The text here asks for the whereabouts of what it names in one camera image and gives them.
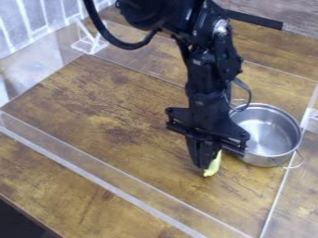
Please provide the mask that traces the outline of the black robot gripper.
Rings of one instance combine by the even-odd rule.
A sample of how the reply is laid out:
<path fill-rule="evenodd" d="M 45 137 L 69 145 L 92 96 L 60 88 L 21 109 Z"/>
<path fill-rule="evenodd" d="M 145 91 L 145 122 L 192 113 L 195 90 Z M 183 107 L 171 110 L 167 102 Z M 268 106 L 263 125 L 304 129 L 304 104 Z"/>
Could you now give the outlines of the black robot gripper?
<path fill-rule="evenodd" d="M 167 107 L 167 128 L 185 137 L 185 146 L 192 164 L 209 167 L 221 149 L 241 156 L 249 133 L 229 118 L 229 103 L 225 89 L 204 92 L 185 84 L 188 106 Z"/>

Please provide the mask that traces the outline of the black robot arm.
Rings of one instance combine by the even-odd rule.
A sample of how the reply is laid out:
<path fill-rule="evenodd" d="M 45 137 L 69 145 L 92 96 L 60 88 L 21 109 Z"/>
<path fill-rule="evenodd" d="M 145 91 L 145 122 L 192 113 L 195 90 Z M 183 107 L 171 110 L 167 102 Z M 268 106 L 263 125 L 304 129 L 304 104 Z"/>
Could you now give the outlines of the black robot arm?
<path fill-rule="evenodd" d="M 185 136 L 192 164 L 208 168 L 223 147 L 244 153 L 248 132 L 229 118 L 231 85 L 243 58 L 232 42 L 225 11 L 212 0 L 117 0 L 120 14 L 138 30 L 171 35 L 187 68 L 188 106 L 167 108 L 167 128 Z"/>

